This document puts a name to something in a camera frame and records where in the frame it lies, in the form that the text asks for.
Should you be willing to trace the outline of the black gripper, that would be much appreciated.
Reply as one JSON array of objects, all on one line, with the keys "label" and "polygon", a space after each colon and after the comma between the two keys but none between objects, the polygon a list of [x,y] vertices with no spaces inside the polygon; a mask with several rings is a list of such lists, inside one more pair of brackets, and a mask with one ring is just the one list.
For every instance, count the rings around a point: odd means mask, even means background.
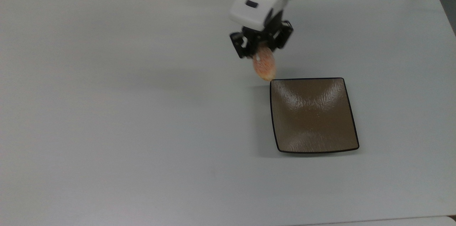
[{"label": "black gripper", "polygon": [[283,21],[283,10],[270,18],[263,30],[254,30],[246,26],[242,32],[230,33],[229,37],[238,57],[252,59],[252,47],[266,44],[272,50],[283,49],[294,29],[290,21]]}]

